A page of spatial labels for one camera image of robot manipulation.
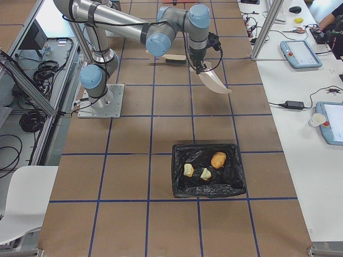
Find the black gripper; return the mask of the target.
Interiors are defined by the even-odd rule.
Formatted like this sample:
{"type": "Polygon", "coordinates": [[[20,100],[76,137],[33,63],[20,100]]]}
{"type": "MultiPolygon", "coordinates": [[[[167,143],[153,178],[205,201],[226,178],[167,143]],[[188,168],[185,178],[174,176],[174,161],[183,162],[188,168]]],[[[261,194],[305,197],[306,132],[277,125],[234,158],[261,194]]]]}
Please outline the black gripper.
{"type": "Polygon", "coordinates": [[[202,71],[206,69],[206,65],[204,64],[206,51],[207,51],[206,48],[203,48],[203,49],[190,48],[190,58],[191,58],[193,67],[196,69],[196,74],[201,74],[202,71]]]}

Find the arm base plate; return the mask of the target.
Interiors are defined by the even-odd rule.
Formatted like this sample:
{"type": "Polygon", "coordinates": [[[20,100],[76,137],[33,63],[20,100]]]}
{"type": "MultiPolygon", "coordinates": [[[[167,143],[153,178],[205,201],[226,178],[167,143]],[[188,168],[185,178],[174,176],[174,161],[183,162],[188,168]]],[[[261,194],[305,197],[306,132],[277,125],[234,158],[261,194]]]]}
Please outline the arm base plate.
{"type": "Polygon", "coordinates": [[[91,101],[82,101],[78,118],[120,118],[122,102],[124,95],[124,84],[107,84],[108,91],[106,95],[97,102],[90,98],[91,101]]]}

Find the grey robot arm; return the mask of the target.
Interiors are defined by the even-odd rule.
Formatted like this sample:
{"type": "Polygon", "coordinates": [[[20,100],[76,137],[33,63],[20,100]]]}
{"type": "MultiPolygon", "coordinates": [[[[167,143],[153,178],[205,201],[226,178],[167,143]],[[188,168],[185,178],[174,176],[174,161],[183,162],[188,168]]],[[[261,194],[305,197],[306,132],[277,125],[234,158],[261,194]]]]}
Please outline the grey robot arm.
{"type": "Polygon", "coordinates": [[[109,51],[106,31],[143,44],[146,51],[162,57],[170,63],[189,63],[211,91],[230,94],[214,72],[211,63],[205,61],[209,48],[222,52],[219,38],[209,32],[210,10],[204,4],[196,4],[189,10],[163,6],[156,22],[148,22],[108,7],[99,1],[55,1],[64,19],[73,24],[85,24],[95,29],[91,36],[101,56],[109,51]]]}

